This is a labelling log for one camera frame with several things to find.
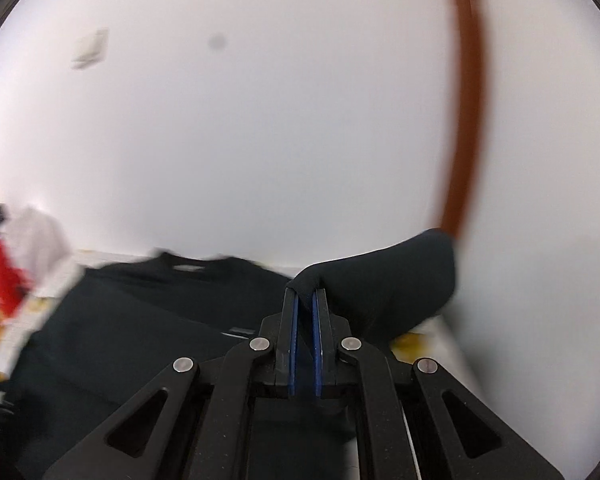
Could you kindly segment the black long-sleeve sweatshirt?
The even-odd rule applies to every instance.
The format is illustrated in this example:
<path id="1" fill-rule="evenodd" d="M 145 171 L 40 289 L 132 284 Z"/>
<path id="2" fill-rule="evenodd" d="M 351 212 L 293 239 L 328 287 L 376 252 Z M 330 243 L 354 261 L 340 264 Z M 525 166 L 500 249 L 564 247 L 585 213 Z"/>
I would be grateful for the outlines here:
<path id="1" fill-rule="evenodd" d="M 400 244 L 317 263 L 287 278 L 238 258 L 155 258 L 88 269 L 31 335 L 10 375 L 15 464 L 46 469 L 167 365 L 204 362 L 282 310 L 324 289 L 355 337 L 385 346 L 436 315 L 455 289 L 451 237 L 429 230 Z"/>

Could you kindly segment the fruit print table cover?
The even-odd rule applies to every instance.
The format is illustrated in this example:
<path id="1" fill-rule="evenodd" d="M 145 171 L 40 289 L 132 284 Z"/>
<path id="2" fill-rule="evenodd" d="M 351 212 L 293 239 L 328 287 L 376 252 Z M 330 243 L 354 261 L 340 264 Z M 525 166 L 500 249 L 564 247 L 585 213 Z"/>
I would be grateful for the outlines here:
<path id="1" fill-rule="evenodd" d="M 0 317 L 0 382 L 12 372 L 30 335 L 45 324 L 58 301 L 82 278 L 85 269 L 140 259 L 140 256 L 134 255 L 78 250 L 58 262 L 42 284 L 22 300 L 15 314 L 9 318 Z M 475 374 L 440 316 L 430 318 L 396 338 L 390 344 L 390 349 L 396 359 L 404 363 L 413 363 L 420 358 L 437 361 L 478 398 L 483 397 Z"/>

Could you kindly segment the red paper gift bag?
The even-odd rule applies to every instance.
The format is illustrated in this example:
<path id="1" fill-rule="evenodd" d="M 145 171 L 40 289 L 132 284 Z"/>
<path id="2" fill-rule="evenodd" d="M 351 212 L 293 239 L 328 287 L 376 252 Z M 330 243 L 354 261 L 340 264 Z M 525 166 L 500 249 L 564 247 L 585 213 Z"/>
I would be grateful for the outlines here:
<path id="1" fill-rule="evenodd" d="M 27 296 L 27 283 L 16 269 L 0 241 L 0 312 L 11 318 Z"/>

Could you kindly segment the white plastic bag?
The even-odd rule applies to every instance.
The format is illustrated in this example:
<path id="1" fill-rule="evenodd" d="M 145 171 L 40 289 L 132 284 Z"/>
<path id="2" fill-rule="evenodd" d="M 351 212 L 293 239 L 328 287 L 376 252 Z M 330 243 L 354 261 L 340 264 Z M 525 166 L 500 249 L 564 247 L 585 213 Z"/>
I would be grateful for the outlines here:
<path id="1" fill-rule="evenodd" d="M 33 207 L 24 208 L 0 225 L 9 261 L 27 290 L 42 284 L 71 249 L 58 221 Z"/>

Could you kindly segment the brown wooden door frame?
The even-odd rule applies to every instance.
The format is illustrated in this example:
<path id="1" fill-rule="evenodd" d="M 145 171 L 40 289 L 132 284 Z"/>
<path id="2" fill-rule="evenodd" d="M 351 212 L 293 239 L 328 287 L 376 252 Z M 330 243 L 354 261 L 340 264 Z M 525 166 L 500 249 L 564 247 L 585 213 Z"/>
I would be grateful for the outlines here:
<path id="1" fill-rule="evenodd" d="M 453 0 L 457 32 L 457 106 L 453 153 L 440 229 L 462 236 L 477 182 L 486 106 L 486 23 L 481 0 Z"/>

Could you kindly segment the white wall light switch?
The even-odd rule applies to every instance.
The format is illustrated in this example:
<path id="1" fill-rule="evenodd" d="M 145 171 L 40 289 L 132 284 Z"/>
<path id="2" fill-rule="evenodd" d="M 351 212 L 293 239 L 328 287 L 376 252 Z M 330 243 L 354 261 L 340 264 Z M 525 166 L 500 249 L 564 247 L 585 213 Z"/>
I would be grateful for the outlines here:
<path id="1" fill-rule="evenodd" d="M 71 67 L 75 70 L 83 70 L 88 66 L 97 64 L 105 57 L 109 38 L 109 29 L 100 28 L 81 38 L 76 43 Z"/>

